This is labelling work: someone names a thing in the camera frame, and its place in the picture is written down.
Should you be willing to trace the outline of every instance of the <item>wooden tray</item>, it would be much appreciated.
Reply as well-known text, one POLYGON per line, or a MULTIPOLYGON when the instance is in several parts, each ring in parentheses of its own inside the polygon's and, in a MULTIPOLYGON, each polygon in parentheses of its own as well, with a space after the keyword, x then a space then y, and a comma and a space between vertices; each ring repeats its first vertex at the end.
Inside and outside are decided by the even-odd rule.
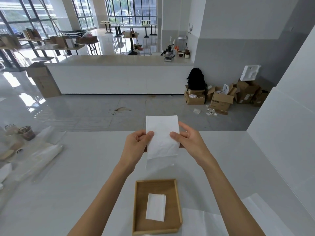
POLYGON ((133 236, 176 233, 182 223, 176 179, 136 181, 133 236), (149 193, 166 195, 164 222, 146 219, 149 193))

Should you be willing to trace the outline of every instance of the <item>window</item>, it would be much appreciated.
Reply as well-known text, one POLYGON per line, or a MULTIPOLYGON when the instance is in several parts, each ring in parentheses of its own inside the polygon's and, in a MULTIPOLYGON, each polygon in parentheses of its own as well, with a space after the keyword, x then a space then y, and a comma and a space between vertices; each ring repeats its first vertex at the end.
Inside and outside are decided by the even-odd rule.
POLYGON ((142 20, 156 23, 157 0, 105 0, 109 20, 124 26, 141 26, 142 20))
POLYGON ((92 8, 89 0, 72 0, 81 29, 94 27, 92 8))
POLYGON ((14 35, 30 28, 37 29, 42 38, 58 35, 57 19, 50 0, 0 0, 0 17, 0 33, 14 35))

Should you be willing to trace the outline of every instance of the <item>person's right hand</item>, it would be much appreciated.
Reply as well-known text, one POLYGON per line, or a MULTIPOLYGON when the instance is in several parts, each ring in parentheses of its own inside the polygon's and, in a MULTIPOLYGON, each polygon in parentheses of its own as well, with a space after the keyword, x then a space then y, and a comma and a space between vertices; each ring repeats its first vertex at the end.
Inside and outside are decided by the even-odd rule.
POLYGON ((197 164, 205 169, 208 166, 216 164, 215 158, 210 153, 205 142, 203 141, 199 131, 190 126, 178 121, 180 127, 186 131, 181 131, 180 134, 171 132, 169 135, 175 141, 180 143, 180 147, 186 148, 187 152, 196 160, 197 164))

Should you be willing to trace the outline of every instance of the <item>white tabletop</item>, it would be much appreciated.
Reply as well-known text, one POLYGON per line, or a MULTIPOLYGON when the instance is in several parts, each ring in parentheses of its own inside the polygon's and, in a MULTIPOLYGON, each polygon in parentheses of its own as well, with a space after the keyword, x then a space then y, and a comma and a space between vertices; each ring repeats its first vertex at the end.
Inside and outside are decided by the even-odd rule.
MULTIPOLYGON (((110 176, 129 133, 67 132, 60 141, 64 151, 36 182, 23 182, 1 212, 0 235, 66 235, 110 176)), ((291 192, 289 187, 246 131, 201 135, 240 198, 257 192, 294 223, 285 212, 290 195, 272 197, 286 188, 291 192)), ((176 178, 181 207, 220 214, 204 172, 186 150, 162 170, 145 171, 146 161, 144 154, 125 182, 103 235, 131 235, 136 180, 176 178)))
POLYGON ((67 66, 193 66, 191 59, 175 56, 172 62, 165 62, 164 56, 128 55, 72 55, 58 56, 45 62, 45 65, 61 64, 67 66))

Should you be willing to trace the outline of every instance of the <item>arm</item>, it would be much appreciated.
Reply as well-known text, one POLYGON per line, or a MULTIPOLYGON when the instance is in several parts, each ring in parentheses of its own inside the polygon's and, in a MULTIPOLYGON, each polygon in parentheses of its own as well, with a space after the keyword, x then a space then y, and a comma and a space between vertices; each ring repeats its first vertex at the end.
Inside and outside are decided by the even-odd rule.
POLYGON ((101 236, 120 191, 140 160, 154 133, 136 131, 127 136, 121 158, 96 198, 68 233, 68 236, 101 236))
POLYGON ((208 150, 200 133, 182 122, 179 122, 179 126, 187 132, 180 132, 180 134, 171 132, 170 136, 180 142, 180 146, 186 148, 203 168, 229 235, 265 236, 208 150))

